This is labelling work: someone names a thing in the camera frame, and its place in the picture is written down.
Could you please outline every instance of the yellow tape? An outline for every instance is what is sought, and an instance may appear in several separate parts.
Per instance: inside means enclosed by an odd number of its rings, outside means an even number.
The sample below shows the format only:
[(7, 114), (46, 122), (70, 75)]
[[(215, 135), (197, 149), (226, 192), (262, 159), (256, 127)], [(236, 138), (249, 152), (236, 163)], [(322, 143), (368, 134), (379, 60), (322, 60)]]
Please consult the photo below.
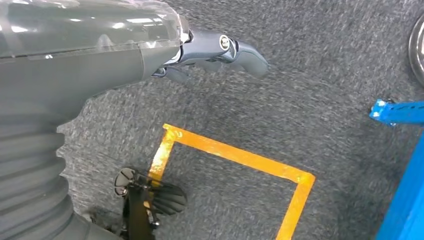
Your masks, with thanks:
[(292, 239), (296, 225), (298, 224), (302, 210), (308, 199), (308, 195), (314, 185), (314, 175), (175, 126), (165, 124), (163, 125), (163, 128), (166, 129), (166, 133), (156, 155), (154, 156), (153, 163), (151, 164), (149, 171), (149, 176), (153, 179), (159, 181), (162, 179), (172, 147), (174, 146), (174, 143), (177, 142), (297, 183), (296, 190), (291, 198), (287, 212), (276, 237), (276, 240)]

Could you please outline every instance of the floor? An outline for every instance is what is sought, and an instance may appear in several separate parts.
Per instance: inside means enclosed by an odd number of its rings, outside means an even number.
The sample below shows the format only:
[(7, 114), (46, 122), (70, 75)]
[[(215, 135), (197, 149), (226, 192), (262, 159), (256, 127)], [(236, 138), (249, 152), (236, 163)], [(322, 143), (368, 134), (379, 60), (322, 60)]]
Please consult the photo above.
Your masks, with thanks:
[[(192, 26), (257, 46), (271, 71), (257, 79), (196, 68), (188, 85), (150, 79), (90, 100), (59, 129), (76, 210), (113, 219), (121, 204), (113, 178), (124, 166), (149, 169), (166, 123), (314, 174), (294, 240), (370, 239), (420, 131), (386, 127), (368, 109), (377, 98), (424, 98), (407, 54), (424, 1), (169, 4)], [(181, 144), (163, 180), (181, 186), (189, 206), (162, 218), (160, 240), (275, 239), (296, 187)]]

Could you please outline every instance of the robotic hand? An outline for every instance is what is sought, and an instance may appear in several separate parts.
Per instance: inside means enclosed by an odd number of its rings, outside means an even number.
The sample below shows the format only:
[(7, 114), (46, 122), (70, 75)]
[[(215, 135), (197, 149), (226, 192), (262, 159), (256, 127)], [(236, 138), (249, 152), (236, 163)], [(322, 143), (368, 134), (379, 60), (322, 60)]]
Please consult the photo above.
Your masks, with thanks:
[[(193, 64), (210, 70), (229, 64), (254, 76), (268, 70), (251, 45), (189, 28), (164, 2), (0, 0), (0, 167), (6, 169), (0, 171), (0, 240), (121, 239), (74, 212), (60, 176), (66, 163), (56, 150), (65, 137), (57, 127), (76, 118), (92, 96), (150, 76), (183, 81), (187, 75), (177, 67)], [(185, 205), (179, 188), (137, 179), (124, 200), (144, 220), (147, 192), (164, 196), (150, 199), (153, 213), (169, 214), (159, 205), (169, 206), (170, 196)], [(141, 192), (144, 198), (132, 197)], [(133, 212), (128, 225), (140, 216)]]
[(268, 71), (268, 62), (250, 44), (222, 33), (192, 28), (178, 53), (159, 68), (153, 77), (168, 77), (173, 81), (184, 82), (188, 75), (178, 70), (177, 66), (197, 65), (217, 71), (221, 64), (244, 69), (255, 77), (261, 77)]

